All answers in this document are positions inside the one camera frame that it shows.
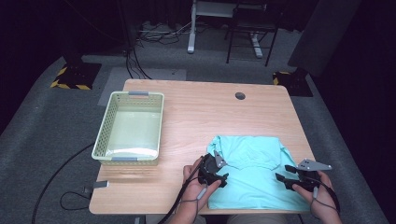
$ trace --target finger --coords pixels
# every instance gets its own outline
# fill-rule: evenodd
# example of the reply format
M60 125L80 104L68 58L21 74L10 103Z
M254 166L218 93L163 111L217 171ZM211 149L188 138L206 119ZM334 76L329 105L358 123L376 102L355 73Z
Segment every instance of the finger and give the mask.
M323 172L318 171L319 177L320 177L320 181L325 184L327 187L332 188L332 181L330 180L330 178Z
M215 190L219 188L220 184L221 184L221 181L217 180L217 181L213 182L211 185L207 186L206 193L204 194L204 196L202 198L207 201L209 199L210 195L212 195L212 193L215 192Z
M297 193L299 193L303 198L308 202L311 203L312 201L312 192L309 192L308 190L304 189L303 187L293 184L291 186Z
M183 182L185 182L187 180L187 178L189 178L192 170L191 170L192 166L191 165L186 165L183 167Z
M200 158L195 161L194 165L191 167L190 173L193 172L197 168L197 166L199 166L201 164L202 160L203 160L203 158ZM198 181L197 177L198 177L198 171L196 171L195 174L192 176L192 181Z

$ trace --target chair leg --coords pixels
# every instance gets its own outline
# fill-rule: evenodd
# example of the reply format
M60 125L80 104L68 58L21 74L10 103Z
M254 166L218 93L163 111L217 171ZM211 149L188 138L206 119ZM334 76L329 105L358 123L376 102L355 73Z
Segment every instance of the chair leg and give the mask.
M268 51L267 60L265 61L265 67L268 66L268 62L270 61L271 52L272 52L272 48L274 47L274 44L275 44L276 35L277 35L277 29L275 30L273 40L271 41L271 47L270 47L270 50Z
M230 32L230 28L227 28L227 32L225 33L225 36L224 36L224 40L226 40L227 39L227 37L228 37L228 33Z
M233 29L231 30L230 44L228 45L227 62L230 61L231 47L233 46Z

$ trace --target person's right hand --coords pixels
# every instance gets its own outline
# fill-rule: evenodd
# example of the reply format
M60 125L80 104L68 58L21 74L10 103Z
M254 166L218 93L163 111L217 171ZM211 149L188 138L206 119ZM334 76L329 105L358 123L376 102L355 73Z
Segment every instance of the person's right hand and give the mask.
M332 189L332 182L330 178L321 171L318 171L318 174L320 176L320 181ZM303 196L308 204L311 204L311 211L313 215L318 217L323 223L342 223L338 212L335 210L335 203L332 200L332 196L330 196L329 192L323 186L320 186L318 189L318 201L314 200L312 192L303 189L296 184L294 184L292 187L296 192Z

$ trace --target basket handle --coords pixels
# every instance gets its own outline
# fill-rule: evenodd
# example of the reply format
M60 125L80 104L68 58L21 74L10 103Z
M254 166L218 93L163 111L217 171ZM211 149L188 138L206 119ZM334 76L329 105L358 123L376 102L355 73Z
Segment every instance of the basket handle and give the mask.
M137 161L136 157L113 157L112 161Z
M128 95L149 96L148 91L128 91Z

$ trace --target green plastic basket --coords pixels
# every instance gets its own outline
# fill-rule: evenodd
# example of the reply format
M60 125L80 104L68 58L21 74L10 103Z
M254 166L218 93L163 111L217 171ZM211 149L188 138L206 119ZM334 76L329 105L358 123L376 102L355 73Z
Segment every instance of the green plastic basket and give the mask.
M160 92L112 92L92 157L103 165L157 165L163 98Z

